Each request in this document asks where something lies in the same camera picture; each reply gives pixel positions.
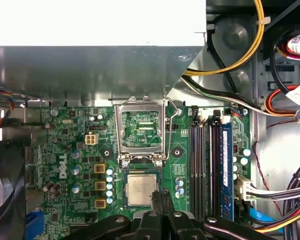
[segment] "motherboard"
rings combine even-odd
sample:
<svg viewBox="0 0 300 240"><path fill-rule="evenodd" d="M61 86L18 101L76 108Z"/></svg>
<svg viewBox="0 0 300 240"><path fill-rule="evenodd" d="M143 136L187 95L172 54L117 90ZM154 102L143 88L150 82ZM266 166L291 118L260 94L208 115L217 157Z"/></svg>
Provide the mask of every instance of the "motherboard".
<svg viewBox="0 0 300 240"><path fill-rule="evenodd" d="M234 181L250 177L251 161L249 113L231 111L166 106L163 120L162 112L124 111L118 131L114 107L40 108L48 144L26 165L26 187L45 192L44 234L36 239L58 240L114 214L133 219L163 188L176 210L233 220ZM166 160L126 161L119 147L159 148L163 140Z"/></svg>

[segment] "metal retention bracket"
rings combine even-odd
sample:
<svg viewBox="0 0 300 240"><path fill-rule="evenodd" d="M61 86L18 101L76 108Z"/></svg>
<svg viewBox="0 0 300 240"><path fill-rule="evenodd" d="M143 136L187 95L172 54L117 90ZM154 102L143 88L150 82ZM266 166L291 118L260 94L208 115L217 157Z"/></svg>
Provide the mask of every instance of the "metal retention bracket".
<svg viewBox="0 0 300 240"><path fill-rule="evenodd" d="M150 97L144 96L142 101L132 96L122 105L114 106L115 123L117 131L118 141L118 160L124 160L129 162L132 159L147 158L153 162L164 160L166 157L166 130L165 130L165 116L166 107L165 101L163 104L158 104ZM123 113L124 112L158 112L158 129L157 135L159 136L161 143L158 146L152 147L127 147L123 145L123 139L125 136L125 129L123 127Z"/></svg>

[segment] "white wire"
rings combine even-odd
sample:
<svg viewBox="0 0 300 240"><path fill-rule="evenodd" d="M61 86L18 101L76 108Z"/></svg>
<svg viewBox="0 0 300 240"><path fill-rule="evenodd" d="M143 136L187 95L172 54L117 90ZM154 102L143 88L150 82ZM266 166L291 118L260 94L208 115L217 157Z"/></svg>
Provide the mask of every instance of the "white wire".
<svg viewBox="0 0 300 240"><path fill-rule="evenodd" d="M246 107L247 109L251 109L251 110L253 110L253 111L255 111L255 112L259 113L259 114L263 114L263 115L266 115L266 116L280 117L280 118L283 117L283 116L280 116L280 115L273 115L273 114L268 113L268 112L266 112L266 111L257 109L257 108L255 108L255 107L253 107L253 106L250 106L250 105L246 104L246 103L243 102L243 101L237 100L237 99L232 98L232 97L227 97L227 96L215 96L215 97L214 97L214 95L211 95L211 94L207 94L207 93L203 94L202 92L198 91L195 87L193 87L190 83L188 83L185 79L183 79L183 78L181 78L181 79L182 79L182 81L183 81L189 88L191 88L191 89L192 89L193 91L195 91L196 93L198 93L198 94L200 94L200 95L203 95L203 96L205 96L205 97L208 97L208 98L211 98L211 97L212 97L212 98L219 99L219 100L225 100L225 101L231 102L231 103L236 103L236 104L239 104L239 105L242 105L242 106Z"/></svg>
<svg viewBox="0 0 300 240"><path fill-rule="evenodd" d="M283 198L261 198L261 197L258 197L257 200L263 200L263 201L284 201L284 200L298 199L298 198L300 198L300 194L299 195L295 195L295 196L283 197Z"/></svg>
<svg viewBox="0 0 300 240"><path fill-rule="evenodd" d="M282 191L268 191L268 190L261 190L254 188L252 186L249 186L249 192L255 193L255 194L260 194L260 195L268 195L268 194L280 194L280 193L290 193L295 190L300 190L300 187L289 189L289 190L282 190Z"/></svg>

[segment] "green circuit board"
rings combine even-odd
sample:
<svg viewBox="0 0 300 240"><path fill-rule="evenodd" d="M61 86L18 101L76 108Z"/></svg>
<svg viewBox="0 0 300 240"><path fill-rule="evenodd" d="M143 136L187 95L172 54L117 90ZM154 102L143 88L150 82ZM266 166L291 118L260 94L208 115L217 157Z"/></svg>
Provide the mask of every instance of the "green circuit board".
<svg viewBox="0 0 300 240"><path fill-rule="evenodd" d="M153 163L130 165L135 171L143 171L154 176L160 182L159 190L170 190L176 210L189 211L189 126L191 116L188 107L180 107L181 115L173 119L169 160L162 168ZM115 110L113 107L58 107L41 108L41 123L48 127L48 144L34 149L36 178L39 179L28 188L42 189L53 182L60 184L55 199L51 193L45 193L44 211L45 231L38 240L58 240L72 231L88 223L121 214L133 218L141 210L151 209L149 206L128 206L125 199L125 184L129 173L122 171L118 163L117 132ZM166 107L166 117L175 112L172 106ZM128 112L122 116L124 122L125 144L135 147L149 147L160 144L157 135L159 125L157 112ZM168 151L169 125L165 123L166 151ZM249 115L232 118L233 141L239 147L249 147ZM94 136L94 142L87 136ZM107 203L105 189L108 175L106 170L112 169L113 202ZM238 174L250 176L250 161L242 166L238 163ZM176 190L176 179L184 181L184 193ZM79 188L73 193L74 186Z"/></svg>

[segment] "dell logo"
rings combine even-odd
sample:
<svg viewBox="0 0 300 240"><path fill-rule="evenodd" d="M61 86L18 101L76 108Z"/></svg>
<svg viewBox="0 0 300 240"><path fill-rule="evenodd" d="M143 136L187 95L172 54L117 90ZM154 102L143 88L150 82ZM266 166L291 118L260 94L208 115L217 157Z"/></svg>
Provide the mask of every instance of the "dell logo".
<svg viewBox="0 0 300 240"><path fill-rule="evenodd" d="M67 178L67 154L66 153L64 155L59 156L59 163L60 163L59 179L66 179Z"/></svg>

